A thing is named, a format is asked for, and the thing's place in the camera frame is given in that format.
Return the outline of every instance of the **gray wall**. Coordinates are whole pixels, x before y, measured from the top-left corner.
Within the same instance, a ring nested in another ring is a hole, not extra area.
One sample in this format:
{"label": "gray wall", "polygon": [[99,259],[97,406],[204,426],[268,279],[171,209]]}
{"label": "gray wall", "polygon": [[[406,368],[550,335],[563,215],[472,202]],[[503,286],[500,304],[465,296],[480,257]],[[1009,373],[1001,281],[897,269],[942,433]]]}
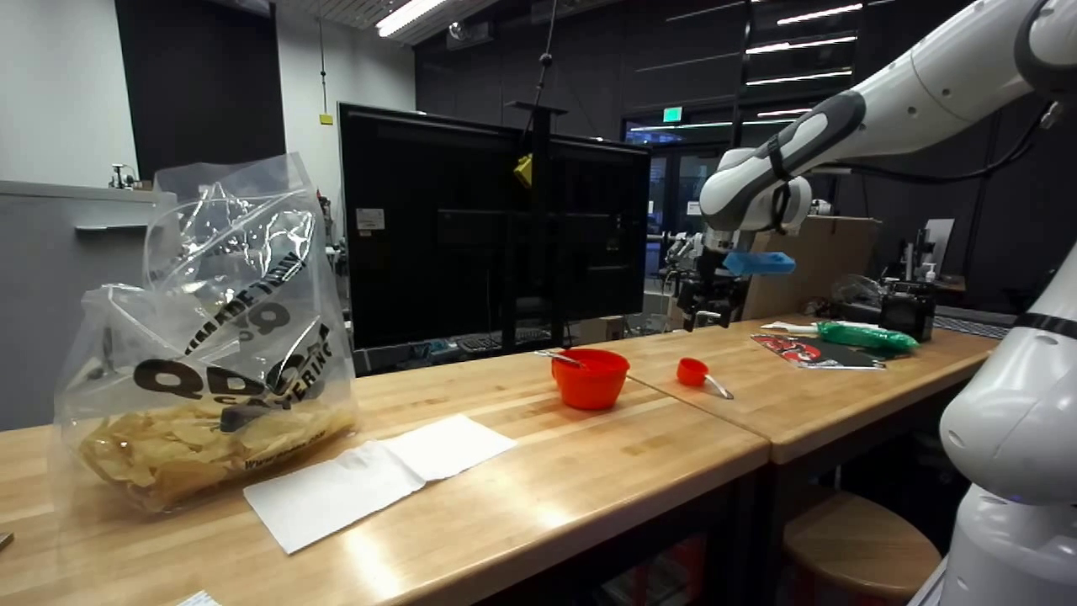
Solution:
{"label": "gray wall", "polygon": [[0,429],[53,418],[79,294],[97,281],[138,281],[141,230],[76,236],[70,215],[85,206],[93,202],[0,193]]}

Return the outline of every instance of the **wooden workbench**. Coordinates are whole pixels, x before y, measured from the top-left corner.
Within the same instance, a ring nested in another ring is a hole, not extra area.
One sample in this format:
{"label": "wooden workbench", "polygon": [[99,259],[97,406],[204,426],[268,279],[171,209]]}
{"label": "wooden workbench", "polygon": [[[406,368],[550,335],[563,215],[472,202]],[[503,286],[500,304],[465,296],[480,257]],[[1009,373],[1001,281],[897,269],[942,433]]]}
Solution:
{"label": "wooden workbench", "polygon": [[363,429],[335,452],[446,414],[519,448],[288,558],[237,488],[163,519],[99,508],[73,526],[49,496],[49,426],[3,429],[0,528],[15,539],[0,553],[0,602],[178,602],[198,588],[228,606],[475,602],[767,461],[756,433],[638,381],[610,414],[568,409],[545,354],[363,378],[353,392]]}
{"label": "wooden workbench", "polygon": [[[756,320],[728,329],[664,333],[603,343],[631,359],[631,378],[701,409],[739,423],[771,444],[771,461],[788,464],[848,436],[909,405],[967,382],[995,338],[936,329],[911,358],[886,370],[803,370],[755,343]],[[677,382],[677,359],[703,359],[734,399]]]}
{"label": "wooden workbench", "polygon": [[[780,528],[803,482],[922,423],[980,370],[995,338],[936,329],[911,358],[880,370],[803,370],[755,343],[756,320],[605,343],[631,359],[631,378],[706,414],[760,433],[771,464],[750,519],[748,602],[771,606],[780,574]],[[677,382],[677,359],[701,358],[734,399]]]}

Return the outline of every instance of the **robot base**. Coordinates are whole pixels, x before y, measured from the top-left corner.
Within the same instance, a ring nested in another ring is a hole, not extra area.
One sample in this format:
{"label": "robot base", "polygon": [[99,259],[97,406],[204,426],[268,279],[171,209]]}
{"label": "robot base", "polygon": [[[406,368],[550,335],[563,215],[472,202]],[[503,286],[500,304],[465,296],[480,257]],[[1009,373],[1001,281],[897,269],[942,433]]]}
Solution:
{"label": "robot base", "polygon": [[1024,602],[1077,602],[1077,508],[1016,505],[971,483],[952,528],[940,606]]}

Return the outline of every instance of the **large screen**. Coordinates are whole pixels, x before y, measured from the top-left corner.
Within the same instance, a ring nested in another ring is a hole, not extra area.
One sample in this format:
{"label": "large screen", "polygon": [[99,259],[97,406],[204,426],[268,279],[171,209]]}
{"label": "large screen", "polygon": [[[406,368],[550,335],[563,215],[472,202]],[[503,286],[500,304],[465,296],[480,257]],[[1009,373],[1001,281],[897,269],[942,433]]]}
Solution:
{"label": "large screen", "polygon": [[644,305],[645,153],[340,103],[353,346],[568,324]]}

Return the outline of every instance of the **clear plastic bag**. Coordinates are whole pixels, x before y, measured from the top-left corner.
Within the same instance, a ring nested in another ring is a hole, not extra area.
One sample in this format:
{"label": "clear plastic bag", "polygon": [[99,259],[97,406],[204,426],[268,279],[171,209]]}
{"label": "clear plastic bag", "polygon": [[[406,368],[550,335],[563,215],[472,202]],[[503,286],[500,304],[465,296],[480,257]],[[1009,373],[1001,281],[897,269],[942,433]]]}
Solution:
{"label": "clear plastic bag", "polygon": [[56,391],[73,488],[163,511],[356,419],[316,193],[294,153],[158,175],[144,286],[85,296]]}

